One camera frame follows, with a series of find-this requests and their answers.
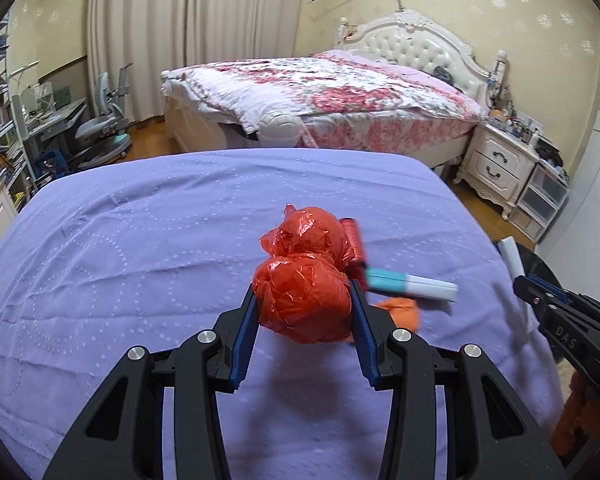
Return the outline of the white toothpaste box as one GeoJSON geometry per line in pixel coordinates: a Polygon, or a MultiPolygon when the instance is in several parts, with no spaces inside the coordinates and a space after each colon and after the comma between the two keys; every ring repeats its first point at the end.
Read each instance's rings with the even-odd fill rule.
{"type": "MultiPolygon", "coordinates": [[[[524,276],[524,266],[522,265],[516,240],[512,236],[505,237],[502,240],[498,240],[495,243],[495,247],[505,262],[510,278],[515,281],[518,276],[524,276]]],[[[520,298],[517,299],[517,302],[522,313],[522,318],[524,319],[526,334],[530,335],[536,329],[533,309],[530,304],[527,304],[520,298]]]]}

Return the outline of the red plastic bag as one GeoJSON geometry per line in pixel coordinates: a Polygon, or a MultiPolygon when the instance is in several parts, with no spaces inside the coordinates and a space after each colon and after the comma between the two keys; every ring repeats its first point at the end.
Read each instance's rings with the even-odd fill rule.
{"type": "Polygon", "coordinates": [[[320,207],[289,204],[283,221],[260,244],[268,258],[252,278],[259,324],[298,344],[349,338],[347,268],[354,252],[340,221],[320,207]]]}

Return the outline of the grey desk chair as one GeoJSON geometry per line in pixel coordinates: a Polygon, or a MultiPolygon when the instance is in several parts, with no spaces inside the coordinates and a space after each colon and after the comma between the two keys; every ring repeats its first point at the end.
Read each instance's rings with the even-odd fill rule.
{"type": "Polygon", "coordinates": [[[76,170],[83,171],[124,159],[132,148],[128,133],[129,117],[125,114],[124,99],[130,93],[126,73],[132,63],[119,70],[118,85],[109,89],[109,75],[101,73],[94,87],[97,115],[76,130],[76,140],[82,150],[76,155],[76,170]]]}

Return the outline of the study desk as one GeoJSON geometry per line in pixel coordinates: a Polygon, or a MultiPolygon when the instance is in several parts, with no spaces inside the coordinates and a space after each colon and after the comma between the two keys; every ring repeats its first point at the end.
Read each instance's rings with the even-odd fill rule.
{"type": "Polygon", "coordinates": [[[68,87],[55,91],[50,81],[12,95],[12,114],[32,174],[35,159],[48,150],[69,154],[66,133],[87,111],[85,98],[72,100],[68,87]]]}

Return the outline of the beige curtains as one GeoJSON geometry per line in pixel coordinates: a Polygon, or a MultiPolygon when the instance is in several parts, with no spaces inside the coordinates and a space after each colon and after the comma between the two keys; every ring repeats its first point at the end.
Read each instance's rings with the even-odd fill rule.
{"type": "Polygon", "coordinates": [[[88,0],[88,78],[131,67],[126,109],[163,112],[165,70],[294,52],[301,0],[88,0]]]}

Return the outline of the bed with floral bedding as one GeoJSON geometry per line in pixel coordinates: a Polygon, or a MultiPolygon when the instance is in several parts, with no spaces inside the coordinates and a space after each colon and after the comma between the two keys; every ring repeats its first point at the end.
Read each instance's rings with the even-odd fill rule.
{"type": "Polygon", "coordinates": [[[186,152],[333,148],[414,155],[464,140],[480,103],[420,70],[343,50],[166,70],[166,131],[186,152]]]}

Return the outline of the black lined trash bin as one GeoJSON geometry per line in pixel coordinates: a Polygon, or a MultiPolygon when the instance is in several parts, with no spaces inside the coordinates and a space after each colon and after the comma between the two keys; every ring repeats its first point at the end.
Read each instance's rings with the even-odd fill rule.
{"type": "Polygon", "coordinates": [[[535,252],[532,252],[532,250],[521,244],[517,243],[517,246],[520,252],[522,265],[524,266],[524,276],[535,275],[562,288],[556,275],[535,252]]]}

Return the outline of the plastic drawer unit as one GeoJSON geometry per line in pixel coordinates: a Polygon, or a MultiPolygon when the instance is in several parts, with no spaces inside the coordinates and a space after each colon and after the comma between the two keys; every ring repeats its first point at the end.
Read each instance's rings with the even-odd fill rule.
{"type": "Polygon", "coordinates": [[[522,189],[508,221],[534,244],[539,244],[565,206],[569,181],[562,168],[541,159],[522,189]]]}

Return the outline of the white tufted headboard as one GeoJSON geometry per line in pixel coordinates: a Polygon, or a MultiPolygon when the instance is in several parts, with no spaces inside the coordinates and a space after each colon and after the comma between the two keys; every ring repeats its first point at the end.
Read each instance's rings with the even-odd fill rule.
{"type": "Polygon", "coordinates": [[[490,110],[500,94],[507,72],[505,51],[499,50],[493,65],[486,68],[476,61],[474,49],[466,41],[411,9],[357,25],[342,18],[335,47],[429,75],[441,67],[452,76],[456,88],[485,110],[490,110]]]}

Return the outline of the red bottle black cap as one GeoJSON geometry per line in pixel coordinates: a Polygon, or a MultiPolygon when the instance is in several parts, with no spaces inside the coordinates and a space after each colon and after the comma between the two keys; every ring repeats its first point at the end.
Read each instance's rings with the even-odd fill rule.
{"type": "Polygon", "coordinates": [[[346,270],[348,277],[352,278],[352,280],[357,280],[362,289],[367,290],[367,261],[360,230],[358,229],[358,222],[356,222],[353,218],[341,218],[340,224],[343,227],[343,231],[347,235],[347,239],[352,250],[352,258],[349,261],[346,270]]]}

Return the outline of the teal white small box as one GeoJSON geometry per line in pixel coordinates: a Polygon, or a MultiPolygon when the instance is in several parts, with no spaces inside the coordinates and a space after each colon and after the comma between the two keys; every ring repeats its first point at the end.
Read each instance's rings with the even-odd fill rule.
{"type": "Polygon", "coordinates": [[[372,292],[386,296],[455,302],[458,295],[458,286],[453,283],[377,268],[365,270],[365,281],[372,292]]]}

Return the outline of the purple tablecloth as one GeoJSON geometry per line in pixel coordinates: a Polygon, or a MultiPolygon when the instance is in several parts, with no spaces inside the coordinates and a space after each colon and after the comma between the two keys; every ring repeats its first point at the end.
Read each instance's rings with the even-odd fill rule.
{"type": "Polygon", "coordinates": [[[189,153],[54,181],[0,241],[0,438],[29,477],[42,477],[126,350],[174,348],[240,305],[287,205],[354,219],[375,268],[454,283],[452,304],[422,304],[419,335],[478,344],[554,429],[564,402],[550,347],[489,237],[424,164],[302,148],[189,153]]]}

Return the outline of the white nightstand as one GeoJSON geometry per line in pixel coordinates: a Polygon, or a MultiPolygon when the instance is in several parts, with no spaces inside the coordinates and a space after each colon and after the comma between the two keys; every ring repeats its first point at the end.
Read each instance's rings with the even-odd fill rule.
{"type": "Polygon", "coordinates": [[[540,158],[535,148],[482,122],[471,136],[454,184],[465,181],[507,220],[540,158]]]}

